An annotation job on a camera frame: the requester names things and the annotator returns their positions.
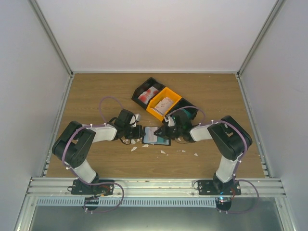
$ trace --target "wooden table surface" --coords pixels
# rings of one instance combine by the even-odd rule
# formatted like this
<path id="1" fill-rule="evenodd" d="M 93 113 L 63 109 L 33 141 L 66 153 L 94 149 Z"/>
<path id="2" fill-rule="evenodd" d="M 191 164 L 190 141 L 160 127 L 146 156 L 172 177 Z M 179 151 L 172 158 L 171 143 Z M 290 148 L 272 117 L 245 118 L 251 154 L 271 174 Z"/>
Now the wooden table surface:
<path id="1" fill-rule="evenodd" d="M 102 124 L 98 104 L 104 96 L 114 96 L 126 109 L 139 113 L 141 125 L 161 126 L 160 121 L 131 100 L 134 90 L 149 77 L 154 77 L 202 108 L 206 113 L 206 122 L 231 115 L 253 137 L 241 91 L 232 74 L 76 74 L 58 135 L 73 120 L 82 124 Z M 102 104 L 107 120 L 118 116 L 120 110 L 113 100 L 108 99 Z M 198 113 L 195 124 L 201 119 L 202 114 Z M 119 140 L 97 142 L 91 146 L 87 160 L 101 177 L 212 178 L 221 158 L 212 140 L 188 144 L 173 141 L 171 146 L 142 146 L 141 142 L 124 145 Z M 47 177 L 72 176 L 52 155 Z M 255 140 L 240 164 L 237 177 L 264 177 Z"/>

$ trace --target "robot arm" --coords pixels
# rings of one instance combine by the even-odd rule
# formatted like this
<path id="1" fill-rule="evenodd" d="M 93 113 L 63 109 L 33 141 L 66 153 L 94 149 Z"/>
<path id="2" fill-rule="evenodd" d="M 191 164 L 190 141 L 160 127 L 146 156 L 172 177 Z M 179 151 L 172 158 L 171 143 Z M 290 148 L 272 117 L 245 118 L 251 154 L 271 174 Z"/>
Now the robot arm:
<path id="1" fill-rule="evenodd" d="M 233 185 L 238 161 L 245 149 L 242 138 L 230 126 L 235 127 L 241 133 L 248 148 L 252 144 L 251 137 L 229 115 L 216 123 L 193 126 L 186 114 L 179 110 L 165 119 L 165 124 L 156 131 L 155 135 L 165 139 L 176 139 L 182 136 L 187 142 L 213 139 L 222 154 L 219 168 L 213 178 L 217 192 L 221 193 Z"/>
<path id="2" fill-rule="evenodd" d="M 71 142 L 65 154 L 64 163 L 70 166 L 73 173 L 85 183 L 98 183 L 99 175 L 91 168 L 86 158 L 89 149 L 94 142 L 114 141 L 125 137 L 126 139 L 141 138 L 144 136 L 141 125 L 137 125 L 140 115 L 133 114 L 123 109 L 119 116 L 112 119 L 113 123 L 101 126 L 89 126 L 82 129 L 73 138 L 75 142 Z M 72 121 L 60 135 L 56 143 L 52 147 L 52 153 L 60 160 L 63 158 L 64 149 L 77 129 L 83 127 L 82 124 Z M 98 187 L 84 185 L 80 181 L 83 188 L 88 188 L 88 194 L 100 194 Z"/>

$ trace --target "metal base plate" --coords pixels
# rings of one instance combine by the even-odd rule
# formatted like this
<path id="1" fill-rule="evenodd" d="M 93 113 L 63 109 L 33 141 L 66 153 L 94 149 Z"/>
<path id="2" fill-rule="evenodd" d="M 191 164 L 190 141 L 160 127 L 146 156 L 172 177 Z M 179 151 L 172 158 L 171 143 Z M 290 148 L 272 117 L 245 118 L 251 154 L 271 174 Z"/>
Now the metal base plate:
<path id="1" fill-rule="evenodd" d="M 101 180 L 99 179 L 99 183 L 102 182 L 114 182 L 114 180 Z M 98 195 L 102 191 L 105 191 L 104 195 L 112 195 L 114 191 L 114 185 L 113 184 L 102 184 L 98 186 L 89 186 L 83 184 L 79 180 L 73 181 L 73 186 L 69 187 L 71 188 L 71 194 L 72 195 Z"/>
<path id="2" fill-rule="evenodd" d="M 198 191 L 199 195 L 213 195 L 213 196 L 221 196 L 221 195 L 233 195 L 231 188 L 234 190 L 235 195 L 241 195 L 241 188 L 239 182 L 230 186 L 227 190 L 223 191 L 223 193 L 218 193 L 213 185 L 213 180 L 198 180 Z"/>

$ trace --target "card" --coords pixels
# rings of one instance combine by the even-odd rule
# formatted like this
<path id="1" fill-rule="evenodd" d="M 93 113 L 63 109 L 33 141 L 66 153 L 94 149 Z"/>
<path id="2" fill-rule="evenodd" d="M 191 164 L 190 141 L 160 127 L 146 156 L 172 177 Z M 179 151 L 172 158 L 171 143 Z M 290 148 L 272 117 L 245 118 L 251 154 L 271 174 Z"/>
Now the card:
<path id="1" fill-rule="evenodd" d="M 154 144 L 154 145 L 171 145 L 171 139 L 164 139 L 159 136 L 154 135 L 154 132 L 158 129 L 158 127 L 145 127 L 144 132 L 145 135 L 142 138 L 142 143 Z"/>

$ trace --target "enclosure wall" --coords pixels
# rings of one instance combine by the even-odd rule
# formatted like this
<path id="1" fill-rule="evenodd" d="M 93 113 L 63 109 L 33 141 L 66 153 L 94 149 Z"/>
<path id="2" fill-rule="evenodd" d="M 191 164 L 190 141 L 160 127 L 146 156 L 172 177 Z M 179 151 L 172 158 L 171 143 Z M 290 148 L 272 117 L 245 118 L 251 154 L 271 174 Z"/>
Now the enclosure wall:
<path id="1" fill-rule="evenodd" d="M 273 177 L 307 230 L 308 1 L 287 0 L 242 76 Z"/>
<path id="2" fill-rule="evenodd" d="M 38 0 L 73 71 L 236 72 L 276 0 Z"/>
<path id="3" fill-rule="evenodd" d="M 68 74 L 26 0 L 0 3 L 1 230 L 46 159 Z"/>

